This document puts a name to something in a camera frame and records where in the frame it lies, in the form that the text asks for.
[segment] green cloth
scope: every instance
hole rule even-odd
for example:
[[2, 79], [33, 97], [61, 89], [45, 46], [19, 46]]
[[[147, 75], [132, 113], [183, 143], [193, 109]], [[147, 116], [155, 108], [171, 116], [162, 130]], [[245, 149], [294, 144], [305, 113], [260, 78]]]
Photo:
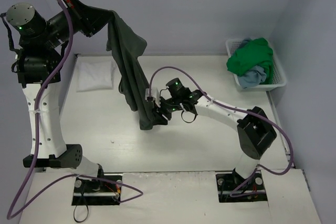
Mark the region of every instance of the green cloth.
[[226, 63], [227, 70], [243, 76], [252, 67], [261, 66], [267, 75], [265, 82], [271, 84], [273, 78], [273, 50], [267, 40], [259, 38], [251, 40], [245, 47], [237, 49]]

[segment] wall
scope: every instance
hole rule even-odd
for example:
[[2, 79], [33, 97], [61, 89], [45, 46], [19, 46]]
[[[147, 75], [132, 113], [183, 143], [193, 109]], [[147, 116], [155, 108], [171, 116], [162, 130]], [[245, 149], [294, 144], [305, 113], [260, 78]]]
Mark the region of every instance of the wall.
[[272, 35], [288, 84], [272, 92], [323, 224], [335, 223], [336, 0], [291, 0]]
[[[45, 18], [53, 15], [45, 0], [0, 0], [1, 13], [18, 2], [32, 3]], [[18, 33], [14, 29], [12, 31], [17, 45]], [[9, 51], [7, 30], [2, 22], [0, 23], [0, 53], [0, 101], [2, 102], [0, 105], [0, 223], [18, 223], [19, 217], [7, 221], [6, 214], [27, 172], [23, 168], [22, 159], [30, 153], [31, 131], [25, 97], [17, 82], [17, 75], [11, 72], [15, 55]], [[61, 102], [67, 90], [73, 60], [72, 56], [62, 70]], [[25, 190], [19, 200], [19, 207], [25, 202], [27, 192], [28, 190]]]
[[[148, 41], [147, 54], [217, 54], [225, 41], [273, 31], [289, 0], [80, 0], [112, 9]], [[74, 52], [105, 52], [107, 31], [76, 37]]]

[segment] plastic basket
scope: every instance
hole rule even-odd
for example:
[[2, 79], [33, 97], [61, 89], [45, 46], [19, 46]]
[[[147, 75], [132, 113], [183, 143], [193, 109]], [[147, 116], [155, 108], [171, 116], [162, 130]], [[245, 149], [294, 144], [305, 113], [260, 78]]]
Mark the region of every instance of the plastic basket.
[[[227, 50], [227, 54], [229, 55], [229, 57], [231, 57], [231, 55], [233, 55], [233, 53], [238, 49], [238, 47], [240, 46], [243, 40], [244, 39], [229, 39], [226, 41], [225, 43], [226, 50]], [[283, 87], [287, 84], [285, 73], [278, 60], [277, 54], [270, 43], [268, 43], [268, 46], [273, 49], [273, 70], [274, 72], [273, 72], [272, 84], [258, 85], [255, 87], [243, 89], [239, 84], [237, 75], [233, 74], [235, 77], [236, 87], [239, 91], [270, 91], [278, 87]]]

